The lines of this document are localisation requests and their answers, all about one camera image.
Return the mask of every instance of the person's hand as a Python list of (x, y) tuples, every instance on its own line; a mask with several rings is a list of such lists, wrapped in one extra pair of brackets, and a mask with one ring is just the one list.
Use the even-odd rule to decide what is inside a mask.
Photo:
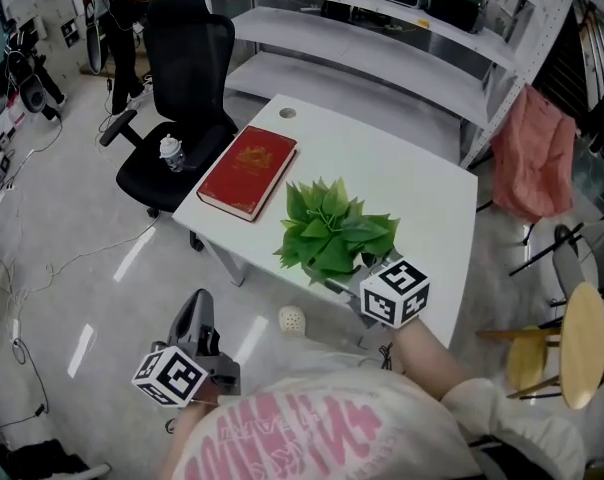
[(220, 396), (220, 388), (214, 384), (211, 379), (206, 379), (200, 389), (195, 392), (193, 397), (194, 402), (206, 402), (207, 404), (218, 405), (218, 397)]

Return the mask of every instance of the white slipper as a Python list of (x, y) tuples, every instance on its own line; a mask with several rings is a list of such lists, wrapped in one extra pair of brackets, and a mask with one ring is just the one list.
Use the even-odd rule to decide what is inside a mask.
[(299, 336), (306, 335), (306, 317), (302, 310), (296, 306), (284, 306), (278, 315), (280, 330)]

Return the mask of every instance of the desk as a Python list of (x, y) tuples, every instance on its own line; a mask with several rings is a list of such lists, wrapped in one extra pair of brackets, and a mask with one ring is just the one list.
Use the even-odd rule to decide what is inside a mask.
[[(281, 117), (283, 108), (294, 109), (295, 117)], [(342, 177), (349, 197), (364, 199), (365, 214), (401, 219), (395, 247), (431, 278), (422, 319), (448, 346), (471, 254), (476, 177), (393, 135), (286, 96), (273, 98), (249, 124), (298, 142), (294, 160), (258, 218), (249, 223), (203, 203), (196, 194), (199, 184), (173, 218), (198, 235), (235, 284), (241, 284), (243, 273), (229, 252), (346, 308), (343, 296), (309, 286), (300, 266), (280, 268), (273, 255), (285, 231), (280, 221), (288, 218), (285, 182), (310, 184), (322, 177), (331, 183)]]

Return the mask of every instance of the chair wheel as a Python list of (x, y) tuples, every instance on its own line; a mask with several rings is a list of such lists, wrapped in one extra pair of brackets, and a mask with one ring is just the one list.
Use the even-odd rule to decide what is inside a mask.
[(204, 244), (198, 240), (197, 235), (193, 233), (193, 231), (189, 233), (189, 243), (191, 244), (191, 248), (196, 252), (200, 252), (204, 249)]

